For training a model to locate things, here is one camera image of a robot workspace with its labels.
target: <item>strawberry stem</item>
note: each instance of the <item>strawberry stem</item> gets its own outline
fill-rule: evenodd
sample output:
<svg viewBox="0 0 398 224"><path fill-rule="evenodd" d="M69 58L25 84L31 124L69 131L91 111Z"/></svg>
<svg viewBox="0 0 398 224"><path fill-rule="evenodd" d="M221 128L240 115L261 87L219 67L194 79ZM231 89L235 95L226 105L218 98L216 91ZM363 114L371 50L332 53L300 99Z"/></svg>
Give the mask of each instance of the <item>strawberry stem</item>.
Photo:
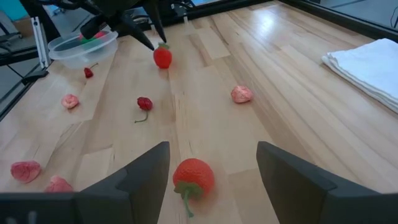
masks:
<svg viewBox="0 0 398 224"><path fill-rule="evenodd" d="M185 190L185 193L184 193L184 205L185 205L185 209L187 210L188 217L192 218L193 217L193 213L191 212L191 210L189 210L189 205L188 205L189 193L190 193L190 191L188 189Z"/></svg>

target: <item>pepper stem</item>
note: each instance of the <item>pepper stem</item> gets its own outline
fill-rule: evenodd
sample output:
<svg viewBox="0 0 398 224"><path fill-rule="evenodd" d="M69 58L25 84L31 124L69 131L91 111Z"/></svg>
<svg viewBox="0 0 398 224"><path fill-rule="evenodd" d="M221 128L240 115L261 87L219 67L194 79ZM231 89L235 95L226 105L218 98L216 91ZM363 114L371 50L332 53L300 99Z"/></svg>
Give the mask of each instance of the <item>pepper stem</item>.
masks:
<svg viewBox="0 0 398 224"><path fill-rule="evenodd" d="M145 119L140 120L140 121L134 121L134 124L135 124L135 123L138 123L138 122L146 121L146 120L148 119L148 111L145 111L145 112L147 113L146 116L145 116Z"/></svg>

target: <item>cable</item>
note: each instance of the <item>cable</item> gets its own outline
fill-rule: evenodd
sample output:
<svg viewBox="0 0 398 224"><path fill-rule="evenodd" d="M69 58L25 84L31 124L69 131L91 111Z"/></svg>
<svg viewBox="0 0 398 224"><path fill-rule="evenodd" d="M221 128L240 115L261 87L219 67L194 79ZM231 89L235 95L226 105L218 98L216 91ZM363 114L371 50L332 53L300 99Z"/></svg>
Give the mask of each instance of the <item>cable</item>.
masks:
<svg viewBox="0 0 398 224"><path fill-rule="evenodd" d="M394 12L392 13L392 16L390 18L390 25L391 25L392 28L396 28L396 26L397 26L398 18L397 18L397 21L396 21L395 25L392 25L392 19L394 18L394 15L396 14L396 10L397 9L398 9L398 6L394 9Z"/></svg>

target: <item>toy strawberry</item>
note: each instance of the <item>toy strawberry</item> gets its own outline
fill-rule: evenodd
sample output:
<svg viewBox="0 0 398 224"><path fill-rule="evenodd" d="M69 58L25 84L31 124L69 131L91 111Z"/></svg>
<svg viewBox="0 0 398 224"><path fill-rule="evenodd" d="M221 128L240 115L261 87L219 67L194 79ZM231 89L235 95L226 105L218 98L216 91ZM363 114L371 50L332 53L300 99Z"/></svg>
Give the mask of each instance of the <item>toy strawberry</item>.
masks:
<svg viewBox="0 0 398 224"><path fill-rule="evenodd" d="M188 200L196 200L206 196L214 187L214 173L210 166L199 159L186 159L178 165L173 175L174 192L181 194L188 216L193 213L188 206Z"/></svg>
<svg viewBox="0 0 398 224"><path fill-rule="evenodd" d="M159 47L154 51L154 60L159 68L169 68L172 63L172 53L167 44L159 44Z"/></svg>

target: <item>pink plastic fruit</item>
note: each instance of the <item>pink plastic fruit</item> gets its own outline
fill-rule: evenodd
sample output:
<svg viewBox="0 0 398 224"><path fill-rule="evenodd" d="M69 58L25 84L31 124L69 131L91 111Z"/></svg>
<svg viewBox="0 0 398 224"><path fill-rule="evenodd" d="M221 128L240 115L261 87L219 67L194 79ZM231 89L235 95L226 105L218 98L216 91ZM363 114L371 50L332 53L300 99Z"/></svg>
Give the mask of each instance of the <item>pink plastic fruit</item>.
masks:
<svg viewBox="0 0 398 224"><path fill-rule="evenodd" d="M34 180L42 169L36 161L15 162L11 165L11 175L26 184Z"/></svg>
<svg viewBox="0 0 398 224"><path fill-rule="evenodd" d="M50 184L44 192L72 192L72 186L62 177L54 175L50 179Z"/></svg>
<svg viewBox="0 0 398 224"><path fill-rule="evenodd" d="M252 91L246 86L236 86L232 90L231 96L235 103L245 103L253 99Z"/></svg>
<svg viewBox="0 0 398 224"><path fill-rule="evenodd" d="M79 104L79 99L75 95L67 94L62 98L61 104L66 109L72 109Z"/></svg>

